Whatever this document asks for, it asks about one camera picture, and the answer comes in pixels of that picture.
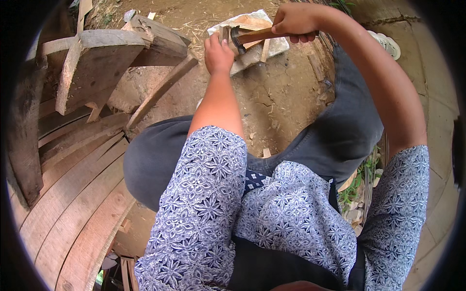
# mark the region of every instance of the forearm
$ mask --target forearm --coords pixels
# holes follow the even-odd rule
[[[229,74],[211,76],[204,99],[194,113],[188,136],[208,125],[231,131],[244,139],[241,113]]]
[[[390,156],[426,144],[422,105],[403,69],[346,14],[324,7],[319,22],[319,29],[336,39],[366,81],[389,139]]]

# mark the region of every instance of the pant leg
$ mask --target pant leg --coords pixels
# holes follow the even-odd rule
[[[369,89],[350,57],[334,45],[335,101],[281,153],[248,157],[248,167],[271,176],[282,161],[299,162],[342,185],[380,140],[384,129]]]
[[[158,211],[160,197],[175,171],[191,120],[189,115],[154,123],[136,136],[126,150],[126,187],[153,211]]]

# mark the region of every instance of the floral pattern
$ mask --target floral pattern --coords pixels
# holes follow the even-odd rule
[[[244,194],[246,166],[238,135],[208,126],[189,136],[135,266],[140,290],[225,290],[235,257],[232,233],[348,282],[356,235],[328,203],[329,183],[284,161],[272,177],[260,177],[263,186]],[[401,289],[425,220],[428,169],[426,146],[406,149],[375,189],[358,241],[365,247],[367,290]]]

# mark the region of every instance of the hammer head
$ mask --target hammer head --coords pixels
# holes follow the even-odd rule
[[[233,27],[230,30],[230,38],[232,39],[232,42],[234,46],[238,49],[239,54],[245,54],[246,49],[240,42],[238,41],[238,36],[240,35],[240,26]]]

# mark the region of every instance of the jeans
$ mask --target jeans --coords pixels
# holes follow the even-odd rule
[[[303,129],[281,153],[261,159],[251,154],[247,167],[272,176],[282,161],[298,162],[339,188],[380,140],[384,129],[367,85],[353,61],[334,45],[335,101]],[[129,192],[153,211],[175,170],[192,115],[147,127],[124,155],[124,178]]]

